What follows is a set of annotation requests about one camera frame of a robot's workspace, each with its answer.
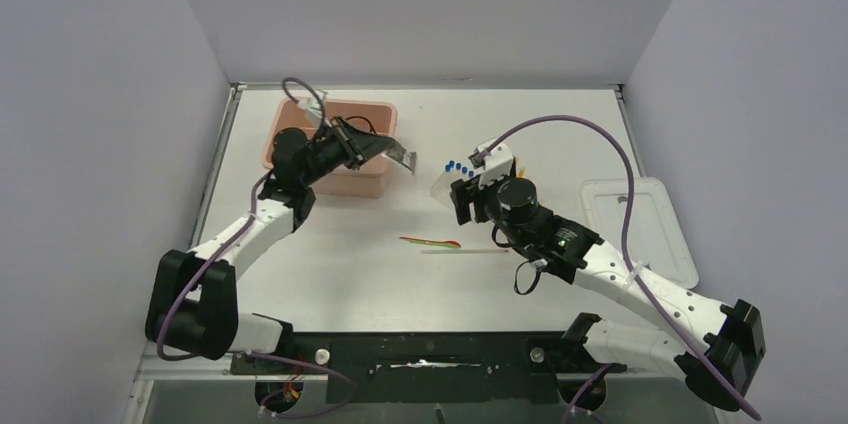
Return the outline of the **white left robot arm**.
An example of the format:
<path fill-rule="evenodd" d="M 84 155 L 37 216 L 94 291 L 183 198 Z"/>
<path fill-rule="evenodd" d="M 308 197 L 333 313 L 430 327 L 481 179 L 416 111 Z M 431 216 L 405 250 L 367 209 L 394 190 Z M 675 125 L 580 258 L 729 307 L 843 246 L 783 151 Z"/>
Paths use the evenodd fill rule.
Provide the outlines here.
<path fill-rule="evenodd" d="M 272 140 L 272 168 L 250 192 L 246 214 L 224 231 L 188 251 L 170 250 L 158 264 L 145 335 L 164 360 L 228 353 L 273 354 L 291 338 L 290 323 L 240 311 L 239 278 L 274 244 L 308 218 L 313 184 L 339 167 L 356 170 L 384 155 L 408 170 L 416 155 L 392 137 L 361 131 L 336 117 L 317 138 L 300 128 Z"/>

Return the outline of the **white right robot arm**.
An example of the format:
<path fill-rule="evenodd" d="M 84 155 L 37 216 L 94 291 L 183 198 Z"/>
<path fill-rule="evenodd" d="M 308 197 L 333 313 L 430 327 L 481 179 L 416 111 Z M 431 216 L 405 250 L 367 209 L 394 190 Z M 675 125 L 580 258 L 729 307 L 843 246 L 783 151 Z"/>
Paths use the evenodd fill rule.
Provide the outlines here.
<path fill-rule="evenodd" d="M 756 306 L 701 296 L 633 263 L 626 250 L 542 206 L 528 179 L 460 179 L 449 196 L 459 224 L 492 224 L 505 237 L 502 246 L 536 273 L 600 294 L 652 323 L 647 329 L 579 315 L 562 344 L 572 369 L 599 363 L 661 372 L 713 407 L 760 419 L 746 398 L 766 353 Z"/>

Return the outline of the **red green stirring sticks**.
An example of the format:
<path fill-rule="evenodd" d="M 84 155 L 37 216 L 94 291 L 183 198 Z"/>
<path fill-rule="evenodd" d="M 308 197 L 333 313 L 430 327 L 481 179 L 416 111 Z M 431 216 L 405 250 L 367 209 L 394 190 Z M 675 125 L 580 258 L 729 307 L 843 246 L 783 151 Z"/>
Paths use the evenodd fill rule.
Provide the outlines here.
<path fill-rule="evenodd" d="M 409 236 L 401 236 L 400 240 L 416 245 L 433 246 L 448 249 L 460 249 L 462 247 L 459 242 L 453 240 L 432 240 Z"/>

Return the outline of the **small dark sample bag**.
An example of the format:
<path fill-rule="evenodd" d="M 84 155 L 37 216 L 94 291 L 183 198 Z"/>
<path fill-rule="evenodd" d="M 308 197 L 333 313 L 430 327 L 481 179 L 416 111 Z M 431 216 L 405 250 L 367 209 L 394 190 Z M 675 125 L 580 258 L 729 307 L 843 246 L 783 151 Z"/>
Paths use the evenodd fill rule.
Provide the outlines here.
<path fill-rule="evenodd" d="M 407 169 L 412 175 L 416 173 L 417 169 L 417 153 L 415 151 L 410 151 L 406 149 L 403 145 L 395 142 L 392 146 L 390 146 L 387 150 L 384 151 L 384 155 L 399 164 L 403 168 Z"/>

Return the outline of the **black wire ring stand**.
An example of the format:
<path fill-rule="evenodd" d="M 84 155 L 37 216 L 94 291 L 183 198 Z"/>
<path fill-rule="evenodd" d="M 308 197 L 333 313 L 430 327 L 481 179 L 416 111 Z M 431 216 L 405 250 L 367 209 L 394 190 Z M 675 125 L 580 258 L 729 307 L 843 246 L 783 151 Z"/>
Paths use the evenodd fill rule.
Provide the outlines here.
<path fill-rule="evenodd" d="M 376 127 L 374 126 L 373 122 L 365 116 L 361 116 L 361 115 L 348 116 L 348 117 L 344 118 L 344 121 L 348 124 L 351 124 L 354 128 L 356 128 L 360 131 L 368 132 L 368 133 L 371 133 L 371 134 L 377 133 Z"/>

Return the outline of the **clear glass stirring rod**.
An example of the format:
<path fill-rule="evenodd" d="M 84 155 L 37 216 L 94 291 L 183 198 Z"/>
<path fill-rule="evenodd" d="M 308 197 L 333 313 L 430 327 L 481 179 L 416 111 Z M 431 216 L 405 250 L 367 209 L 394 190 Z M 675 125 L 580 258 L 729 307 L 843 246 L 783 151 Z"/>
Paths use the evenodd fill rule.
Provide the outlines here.
<path fill-rule="evenodd" d="M 506 254 L 509 251 L 506 249 L 423 249 L 420 251 L 423 255 L 495 255 Z"/>

